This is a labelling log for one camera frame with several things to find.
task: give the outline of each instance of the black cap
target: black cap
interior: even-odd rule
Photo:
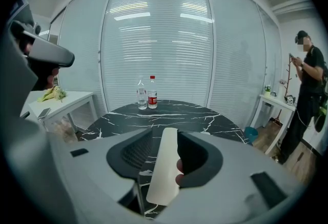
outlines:
[[[307,37],[308,36],[308,33],[301,30],[297,33],[297,36],[295,37],[295,43],[297,43],[300,39],[304,38],[304,37]]]

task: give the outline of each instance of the white side table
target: white side table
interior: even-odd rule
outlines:
[[[64,97],[61,101],[55,99],[49,99],[44,102],[35,101],[30,103],[29,106],[36,117],[41,114],[43,109],[50,108],[49,114],[45,118],[39,120],[44,124],[48,131],[50,131],[52,123],[60,120],[64,115],[67,115],[74,129],[74,132],[76,133],[76,126],[70,115],[70,112],[73,110],[83,106],[86,103],[89,103],[94,121],[98,119],[92,95],[93,92],[67,91],[67,96]]]
[[[262,109],[263,102],[268,103],[272,106],[278,107],[278,108],[280,108],[282,110],[285,110],[287,112],[287,115],[286,115],[286,117],[285,117],[285,119],[282,123],[282,127],[279,130],[278,135],[276,136],[276,138],[273,140],[272,144],[269,146],[269,148],[265,152],[265,154],[268,155],[269,152],[273,149],[273,147],[277,144],[278,140],[280,139],[280,137],[284,133],[287,125],[289,124],[290,119],[293,117],[293,114],[295,112],[295,106],[287,105],[283,99],[273,98],[273,97],[265,97],[264,95],[260,95],[260,102],[258,104],[255,116],[254,116],[253,121],[251,123],[251,127],[255,126],[255,123],[256,123],[256,121],[258,119],[258,116],[260,114],[260,111]]]

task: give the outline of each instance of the black t-shirt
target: black t-shirt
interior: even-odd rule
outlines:
[[[312,46],[307,52],[304,63],[312,67],[324,68],[323,55],[319,48]],[[302,84],[299,90],[300,95],[303,94],[318,94],[323,92],[321,81],[312,78],[306,71],[302,70]]]

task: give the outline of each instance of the round table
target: round table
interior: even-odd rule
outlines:
[[[140,128],[152,128],[153,147],[148,161],[140,172],[140,186],[145,206],[145,216],[154,218],[165,206],[146,201],[150,180],[156,163],[159,144],[164,128],[209,133],[247,143],[243,132],[223,115],[192,103],[159,100],[156,109],[138,109],[137,104],[130,104],[102,116],[94,122],[80,140],[92,140],[113,135],[120,135]]]

